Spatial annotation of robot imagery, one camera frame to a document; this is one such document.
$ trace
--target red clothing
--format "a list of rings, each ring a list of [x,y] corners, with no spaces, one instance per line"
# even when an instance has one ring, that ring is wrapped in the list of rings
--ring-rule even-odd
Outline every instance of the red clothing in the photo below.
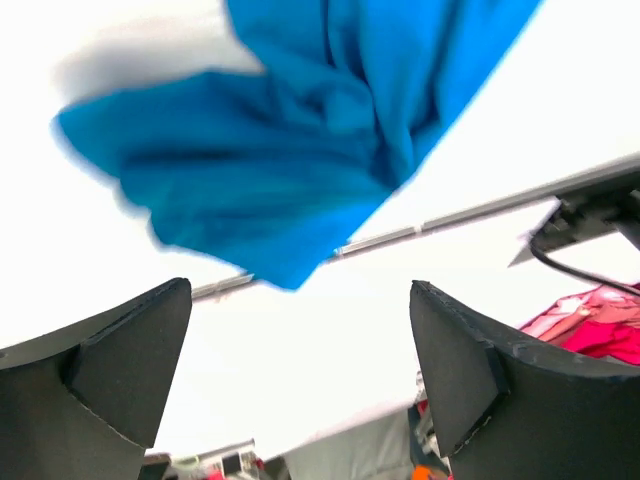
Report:
[[[587,320],[562,347],[594,358],[612,356],[640,365],[640,330],[623,323]]]
[[[640,298],[613,288],[561,298],[522,331],[572,352],[640,365]]]

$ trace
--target black cable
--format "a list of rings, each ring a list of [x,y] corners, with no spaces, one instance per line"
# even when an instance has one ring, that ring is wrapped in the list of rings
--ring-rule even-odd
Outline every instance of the black cable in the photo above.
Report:
[[[529,240],[529,250],[531,251],[531,255],[533,255],[539,262],[553,268],[554,270],[558,270],[559,272],[566,273],[567,275],[571,275],[572,277],[576,277],[581,280],[586,280],[587,282],[599,283],[607,287],[620,290],[621,292],[640,297],[640,290],[636,288],[616,282],[615,280],[609,280],[608,278],[596,275],[594,273],[585,272],[584,270],[578,270],[577,268],[573,268],[550,259],[546,254],[542,252],[542,250],[538,248],[533,237],[531,237],[531,239]]]

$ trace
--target blue cloth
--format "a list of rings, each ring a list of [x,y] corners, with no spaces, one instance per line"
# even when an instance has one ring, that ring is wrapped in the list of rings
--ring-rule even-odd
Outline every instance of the blue cloth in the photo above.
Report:
[[[161,242],[295,289],[416,172],[538,2],[229,0],[266,74],[202,72],[57,121]]]

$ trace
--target blue fabric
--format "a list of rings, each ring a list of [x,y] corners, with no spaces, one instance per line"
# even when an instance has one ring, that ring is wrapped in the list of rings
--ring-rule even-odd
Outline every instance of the blue fabric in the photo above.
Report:
[[[202,72],[57,121],[161,242],[295,289],[416,172],[538,2],[229,0],[265,75]]]

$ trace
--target metal rail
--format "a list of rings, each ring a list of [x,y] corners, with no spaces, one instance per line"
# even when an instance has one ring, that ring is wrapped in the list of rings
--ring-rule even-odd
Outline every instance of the metal rail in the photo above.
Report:
[[[638,170],[640,170],[640,154],[629,155],[553,183],[541,185],[525,192],[503,197],[501,199],[445,215],[444,217],[436,218],[434,220],[428,220],[415,227],[404,227],[368,239],[350,242],[347,245],[336,249],[333,255],[327,259],[327,263],[337,262],[356,255],[362,255],[363,253],[367,253],[372,250],[387,248],[410,240],[424,238],[442,230],[457,227],[498,213],[505,213],[509,210],[541,201],[549,197],[590,187],[596,183],[611,180],[625,174],[632,174]],[[191,296],[193,301],[196,302],[227,295],[231,292],[251,287],[258,282],[259,280],[255,279],[253,274],[244,273],[219,282],[194,288]]]

